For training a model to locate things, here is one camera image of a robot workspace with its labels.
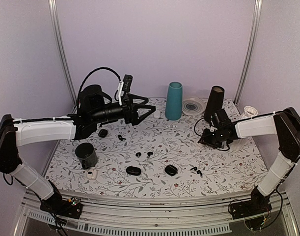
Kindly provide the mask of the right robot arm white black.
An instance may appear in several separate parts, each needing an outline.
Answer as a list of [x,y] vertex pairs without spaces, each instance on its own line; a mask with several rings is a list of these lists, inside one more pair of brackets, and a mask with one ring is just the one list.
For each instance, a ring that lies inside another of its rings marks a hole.
[[257,214],[267,207],[270,195],[281,185],[300,160],[300,117],[296,110],[288,107],[282,111],[232,121],[221,109],[211,115],[214,130],[204,129],[199,144],[215,149],[223,144],[248,137],[274,139],[276,157],[260,183],[251,192],[245,204],[250,214]]

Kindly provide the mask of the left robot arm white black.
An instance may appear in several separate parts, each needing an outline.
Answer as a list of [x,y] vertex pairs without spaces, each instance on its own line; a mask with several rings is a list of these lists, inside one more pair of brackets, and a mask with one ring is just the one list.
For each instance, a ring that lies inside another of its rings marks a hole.
[[80,92],[75,114],[25,120],[4,115],[0,121],[0,172],[10,174],[34,191],[54,213],[62,213],[66,204],[61,194],[19,157],[18,147],[54,140],[84,140],[97,131],[99,123],[119,119],[138,125],[156,110],[148,101],[148,98],[125,92],[113,103],[100,85],[90,85]]

